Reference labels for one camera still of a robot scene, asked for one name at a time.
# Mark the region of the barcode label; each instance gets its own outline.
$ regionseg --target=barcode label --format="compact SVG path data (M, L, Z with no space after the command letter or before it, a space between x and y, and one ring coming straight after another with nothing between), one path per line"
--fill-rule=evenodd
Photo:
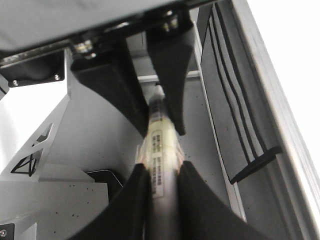
M154 131L152 137L152 168L151 168L151 189L152 197L164 196L164 161L162 131Z

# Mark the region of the black stripe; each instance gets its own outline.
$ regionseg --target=black stripe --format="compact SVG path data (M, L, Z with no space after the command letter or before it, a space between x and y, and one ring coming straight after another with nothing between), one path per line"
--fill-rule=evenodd
M4 95L6 95L6 91L0 86L0 91L3 92Z
M283 151L280 146L275 146L267 150L264 154L256 158L251 164L246 166L241 172L235 175L234 178L230 180L231 184L239 182L250 174L262 169L265 165L270 163L276 158L276 154L281 154Z
M211 10L211 17L212 17L212 25L213 25L213 29L214 29L215 38L216 38L217 48L218 48L218 51L219 51L219 54L220 54L220 58L221 58L221 63L222 63L223 69L225 71L226 79L227 79L227 81L228 81L228 83L229 83L229 85L231 87L231 91L232 91L232 93L233 93L233 95L235 97L236 103L238 105L240 118L241 118L241 121L242 121L242 125L243 125L243 128L244 128L244 132L245 132L247 141L248 141L249 146L250 146L251 151L252 151L252 155L253 155L254 158L257 158L258 155L257 155L255 146L254 146L254 144L252 142L252 139L251 139L251 136L250 136L250 133L249 133L248 125L246 123L246 118L245 118L244 111L243 111L243 108L242 108L242 105L241 105L241 102L240 102L239 95L238 95L238 93L237 93L237 91L235 89L235 86L232 83L232 80L230 78L230 75L229 75L229 72L228 72L228 69L227 69L227 65L226 65L226 62L225 62L225 59L224 59L224 56L223 56L223 52L222 52L222 48L221 48L221 44L220 44L220 40L219 40L219 36L218 36L217 26L216 26L215 21L214 21L214 12L212 10Z
M236 60L236 57L235 57L233 49L232 49L232 45L231 45L231 42L230 42L230 38L228 36L227 28L226 28L224 19L222 17L222 13L221 13L220 7L219 7L218 4L215 4L215 8L216 8L216 13L217 13L219 21L220 21L223 38L225 40L226 48L227 48L228 54L230 56L231 65L232 65L234 74L235 74L235 76L237 78L237 81L239 83L239 86L241 88L243 99L244 99L245 105L247 107L247 110L248 110L248 113L249 113L249 117L251 119L251 123L252 123L253 129L254 129L254 132L255 132L256 137L257 137L257 139L258 139L258 141L259 141L259 143L261 145L261 148L262 148L263 152L265 153L267 151L267 147L266 147L266 144L265 144L265 142L264 142L264 140L263 140L263 138L262 138L262 136L260 134L260 131L259 131L258 127L257 127L256 120L255 120L255 118L253 116L253 113L252 113L252 110L251 110L251 106L250 106L250 103L249 103L249 99L248 99L248 96L247 96L247 92L246 92L246 90L244 88L244 84L243 84L243 81L242 81L242 77L240 75L240 71L239 71L239 67L238 67L238 64L237 64L237 60Z
M208 25L208 29L209 29L209 33L210 33L211 47L212 47L214 59L215 59L215 62L216 62L216 65L215 65L215 66L216 66L216 70L217 70L217 73L218 73L218 77L219 77L219 79L220 79L221 86L222 86L223 93L224 93L224 95L225 95L226 101L227 101L227 103L228 103L228 105L229 105L229 108L230 108L232 120L233 120L233 123L234 123L234 125L235 125L235 129L236 129L236 132L237 132L237 135L238 135L238 138L239 138L241 147L242 147L242 151L243 151L243 153L244 153L244 156L245 156L245 159L246 159L247 163L249 164L249 163L250 163L249 156L248 156L248 153L247 153L247 150L246 150L244 141L243 141L243 139L241 138L241 133L240 133L240 129L239 129L239 126L238 126L238 122L237 122L237 120L236 120L235 113L233 112L233 108L232 108L231 102L230 102L230 100L229 100L229 98L228 98L226 86L225 86L225 84L224 84L224 81L223 81L223 78L222 78L222 74L221 74L221 72L220 72L220 68L219 68L219 66L218 66L218 57L217 57L216 49L215 49L215 47L214 47L214 37L213 37L213 35L212 35L212 31L211 31L211 26L210 26L210 25Z

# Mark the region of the gray metal plate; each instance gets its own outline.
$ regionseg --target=gray metal plate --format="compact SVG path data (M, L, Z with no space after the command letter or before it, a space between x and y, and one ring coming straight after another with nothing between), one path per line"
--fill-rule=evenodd
M2 0L0 51L18 51L117 21L174 0Z

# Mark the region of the triangular cutout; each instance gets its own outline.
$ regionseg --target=triangular cutout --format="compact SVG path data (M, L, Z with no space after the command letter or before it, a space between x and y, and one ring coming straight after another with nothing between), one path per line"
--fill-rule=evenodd
M32 146L35 146L39 143L42 143L44 140L46 140L49 137L49 134L51 132L52 123L43 131L43 133L37 138L37 140L34 142Z
M28 174L31 177L36 171L36 163L39 162L43 149L21 159L12 169L12 174Z

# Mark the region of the silver screw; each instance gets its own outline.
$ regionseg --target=silver screw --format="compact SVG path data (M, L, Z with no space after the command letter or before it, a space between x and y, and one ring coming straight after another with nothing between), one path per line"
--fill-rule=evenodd
M118 24L117 26L115 26L115 29L120 29L120 28L123 28L126 26L129 26L129 22L127 22L127 21Z
M5 229L0 230L0 237L4 238L5 236L7 236L7 230L5 230Z
M170 22L165 22L162 27L168 33L171 30L176 29L178 26L179 26L178 18L177 16L174 16L174 18L170 20Z
M58 80L60 80L60 76L59 76L58 74L56 74L56 75L54 75L54 79L55 79L56 81L58 81Z
M97 56L97 54L96 54L95 52L93 52L93 53L91 53L90 55L84 56L84 58L90 60L90 59L95 58L96 56Z
M80 54L86 54L89 53L92 49L94 49L94 46L91 40L86 40L84 42L75 44L74 49Z

